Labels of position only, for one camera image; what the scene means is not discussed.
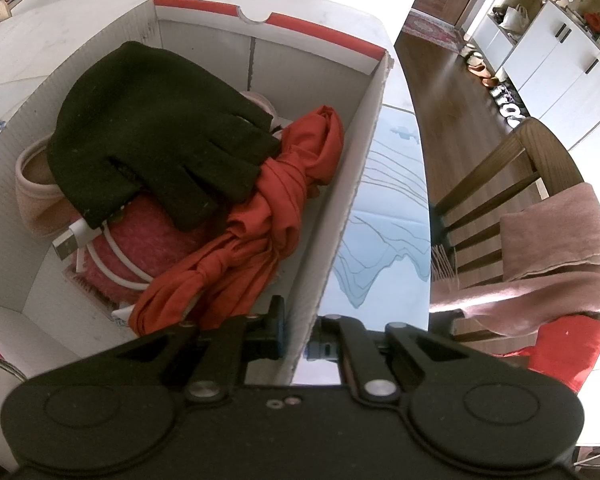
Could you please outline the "red orange cloth scarf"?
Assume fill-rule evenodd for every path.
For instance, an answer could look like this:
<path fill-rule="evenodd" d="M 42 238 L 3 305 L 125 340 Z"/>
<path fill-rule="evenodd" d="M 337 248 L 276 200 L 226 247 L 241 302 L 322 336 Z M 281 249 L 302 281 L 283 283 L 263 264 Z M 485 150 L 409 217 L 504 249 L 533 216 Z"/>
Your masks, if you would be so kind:
<path fill-rule="evenodd" d="M 287 126 L 250 200 L 233 207 L 221 235 L 154 279 L 133 308 L 131 330 L 145 336 L 185 320 L 208 330 L 249 313 L 296 250 L 306 201 L 330 183 L 342 149 L 343 126 L 331 107 Z"/>

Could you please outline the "white cabinet unit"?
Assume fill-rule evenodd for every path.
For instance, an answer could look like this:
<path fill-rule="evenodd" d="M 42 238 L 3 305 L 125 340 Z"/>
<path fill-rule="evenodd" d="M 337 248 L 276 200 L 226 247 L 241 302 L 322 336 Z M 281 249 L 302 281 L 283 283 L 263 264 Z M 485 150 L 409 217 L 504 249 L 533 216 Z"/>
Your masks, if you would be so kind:
<path fill-rule="evenodd" d="M 488 15 L 472 41 L 565 148 L 600 153 L 600 47 L 565 11 L 547 3 L 518 41 Z"/>

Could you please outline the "red patterned rug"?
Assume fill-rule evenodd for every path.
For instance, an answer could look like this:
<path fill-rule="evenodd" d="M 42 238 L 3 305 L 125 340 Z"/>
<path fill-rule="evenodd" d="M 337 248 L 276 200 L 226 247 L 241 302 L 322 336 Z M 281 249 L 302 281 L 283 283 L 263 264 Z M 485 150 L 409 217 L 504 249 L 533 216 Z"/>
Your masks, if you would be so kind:
<path fill-rule="evenodd" d="M 455 53 L 464 46 L 462 34 L 453 25 L 416 9 L 407 14 L 402 32 Z"/>

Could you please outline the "pink fuzzy strawberry plush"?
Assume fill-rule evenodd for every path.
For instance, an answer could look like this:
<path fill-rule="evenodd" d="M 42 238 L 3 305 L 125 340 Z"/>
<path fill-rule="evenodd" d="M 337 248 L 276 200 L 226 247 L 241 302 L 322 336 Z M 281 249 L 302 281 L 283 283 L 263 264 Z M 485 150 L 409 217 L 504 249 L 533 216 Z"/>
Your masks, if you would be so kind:
<path fill-rule="evenodd" d="M 222 226 L 213 218 L 182 232 L 156 202 L 140 197 L 92 241 L 92 250 L 74 258 L 76 274 L 113 304 L 134 304 L 142 292 L 126 282 L 149 284 L 213 240 Z"/>

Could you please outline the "red cushion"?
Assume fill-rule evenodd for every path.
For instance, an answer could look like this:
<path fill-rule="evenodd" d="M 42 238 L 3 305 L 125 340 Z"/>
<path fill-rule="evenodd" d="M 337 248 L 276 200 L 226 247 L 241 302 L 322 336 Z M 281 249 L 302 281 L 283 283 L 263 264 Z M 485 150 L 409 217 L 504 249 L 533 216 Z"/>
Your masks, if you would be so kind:
<path fill-rule="evenodd" d="M 499 358 L 524 361 L 528 370 L 579 393 L 600 357 L 600 313 L 566 315 L 540 327 L 535 344 Z"/>

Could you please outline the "dark wooden chair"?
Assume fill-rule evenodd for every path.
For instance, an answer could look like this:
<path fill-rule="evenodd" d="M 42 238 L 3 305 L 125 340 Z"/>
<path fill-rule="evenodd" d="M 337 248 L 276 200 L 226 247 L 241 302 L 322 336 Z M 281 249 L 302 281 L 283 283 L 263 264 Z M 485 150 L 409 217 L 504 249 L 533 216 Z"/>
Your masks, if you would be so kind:
<path fill-rule="evenodd" d="M 475 169 L 429 209 L 431 290 L 502 262 L 500 219 L 530 203 L 530 186 L 553 196 L 583 182 L 576 163 L 547 126 L 524 119 Z"/>

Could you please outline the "pink headband with doll face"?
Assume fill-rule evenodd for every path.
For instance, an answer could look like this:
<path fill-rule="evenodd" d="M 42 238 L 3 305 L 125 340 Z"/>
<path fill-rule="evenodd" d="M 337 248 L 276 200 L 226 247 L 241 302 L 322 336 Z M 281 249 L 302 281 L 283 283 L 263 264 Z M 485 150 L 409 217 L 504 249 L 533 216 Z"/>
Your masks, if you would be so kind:
<path fill-rule="evenodd" d="M 112 155 L 112 175 L 132 184 L 124 226 L 136 221 L 153 237 L 171 231 L 180 242 L 202 240 L 208 236 L 207 223 L 253 196 L 263 162 L 279 151 L 273 139 L 277 114 L 260 94 L 245 92 L 242 99 L 257 107 L 260 117 L 270 118 L 271 125 L 261 128 L 241 117 L 218 115 L 209 124 L 209 134 L 174 134 L 170 148 L 164 141 L 150 148 L 134 142 Z M 79 215 L 50 171 L 47 142 L 30 145 L 15 169 L 22 221 L 38 236 L 63 231 Z"/>

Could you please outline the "white tote bag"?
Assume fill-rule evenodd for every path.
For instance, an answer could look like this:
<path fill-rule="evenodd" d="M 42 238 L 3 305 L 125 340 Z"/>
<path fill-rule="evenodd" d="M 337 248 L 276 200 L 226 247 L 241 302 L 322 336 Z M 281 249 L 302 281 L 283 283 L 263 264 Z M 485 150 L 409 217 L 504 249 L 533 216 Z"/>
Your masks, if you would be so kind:
<path fill-rule="evenodd" d="M 513 34 L 521 35 L 524 33 L 529 25 L 528 11 L 524 6 L 518 4 L 516 8 L 509 6 L 501 21 L 501 29 L 506 32 L 512 32 Z"/>

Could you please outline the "black white shoes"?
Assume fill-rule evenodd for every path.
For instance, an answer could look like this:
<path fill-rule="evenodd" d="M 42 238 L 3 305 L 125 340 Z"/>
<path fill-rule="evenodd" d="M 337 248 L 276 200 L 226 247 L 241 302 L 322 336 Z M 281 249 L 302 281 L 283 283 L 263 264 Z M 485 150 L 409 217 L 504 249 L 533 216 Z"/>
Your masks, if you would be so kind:
<path fill-rule="evenodd" d="M 498 84 L 490 90 L 490 95 L 509 128 L 516 128 L 529 117 L 527 107 L 513 87 Z"/>

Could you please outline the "white red cardboard box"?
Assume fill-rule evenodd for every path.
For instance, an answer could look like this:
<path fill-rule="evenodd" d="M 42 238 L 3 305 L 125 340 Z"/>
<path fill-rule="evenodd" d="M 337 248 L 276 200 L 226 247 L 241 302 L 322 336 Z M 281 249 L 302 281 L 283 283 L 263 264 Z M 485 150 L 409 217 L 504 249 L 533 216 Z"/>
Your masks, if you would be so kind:
<path fill-rule="evenodd" d="M 0 23 L 0 396 L 169 325 L 285 301 L 287 385 L 376 127 L 387 51 L 342 18 L 65 0 Z"/>

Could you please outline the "blue white placemat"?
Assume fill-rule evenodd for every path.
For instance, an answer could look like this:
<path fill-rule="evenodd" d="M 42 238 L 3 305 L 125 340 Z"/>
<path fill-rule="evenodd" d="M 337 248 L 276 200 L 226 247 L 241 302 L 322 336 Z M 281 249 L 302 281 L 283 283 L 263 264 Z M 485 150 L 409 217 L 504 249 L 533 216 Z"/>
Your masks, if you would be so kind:
<path fill-rule="evenodd" d="M 318 314 L 428 325 L 430 224 L 415 114 L 384 106 Z"/>

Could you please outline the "pink blanket on chair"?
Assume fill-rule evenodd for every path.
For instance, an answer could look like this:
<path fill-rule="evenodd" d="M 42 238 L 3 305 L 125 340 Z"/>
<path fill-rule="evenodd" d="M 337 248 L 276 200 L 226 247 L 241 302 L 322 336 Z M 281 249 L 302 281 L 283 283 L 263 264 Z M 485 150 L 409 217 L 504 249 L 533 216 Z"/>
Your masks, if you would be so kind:
<path fill-rule="evenodd" d="M 565 315 L 600 313 L 600 203 L 579 183 L 500 220 L 503 277 L 463 289 L 434 286 L 432 313 L 460 310 L 516 337 Z"/>

